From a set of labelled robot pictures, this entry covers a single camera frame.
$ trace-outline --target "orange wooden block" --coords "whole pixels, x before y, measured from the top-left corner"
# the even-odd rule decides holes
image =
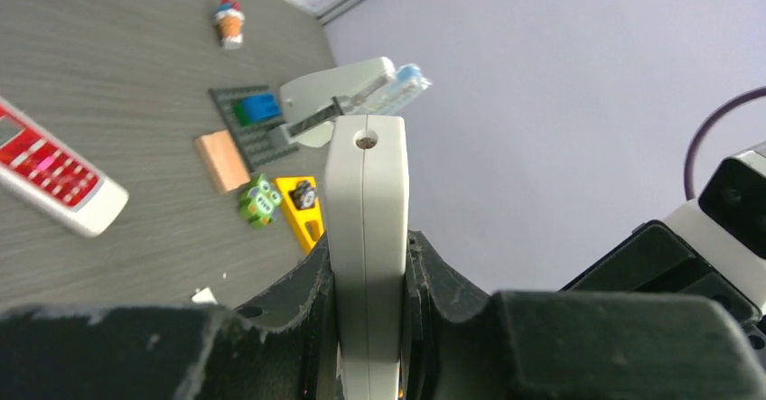
[[[203,135],[194,143],[219,193],[233,191],[250,182],[248,169],[239,156],[229,131]]]

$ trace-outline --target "yellow toy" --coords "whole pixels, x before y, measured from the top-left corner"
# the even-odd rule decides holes
[[[312,176],[279,177],[274,180],[274,185],[285,198],[282,203],[285,218],[308,256],[324,234],[316,180]]]

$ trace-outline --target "green monster toy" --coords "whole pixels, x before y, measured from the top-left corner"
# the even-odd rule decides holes
[[[248,185],[239,197],[239,215],[252,228],[263,228],[274,222],[274,212],[282,204],[282,194],[261,174]]]

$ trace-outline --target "black cable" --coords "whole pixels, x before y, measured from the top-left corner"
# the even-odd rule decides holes
[[[699,146],[702,144],[702,141],[707,136],[707,133],[710,132],[710,129],[712,129],[719,120],[729,114],[730,111],[760,98],[766,98],[766,87],[760,87],[749,91],[721,105],[705,120],[699,129],[696,130],[696,134],[694,138],[692,138],[692,142],[689,144],[689,149],[687,150],[687,158],[684,160],[684,193],[687,196],[687,200],[692,200],[696,196],[694,191],[696,154],[699,151]]]

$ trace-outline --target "ice cream cone toy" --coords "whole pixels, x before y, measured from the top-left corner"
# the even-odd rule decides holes
[[[225,50],[236,50],[242,46],[242,24],[245,15],[239,10],[239,2],[220,0],[215,22],[220,32],[220,46]]]

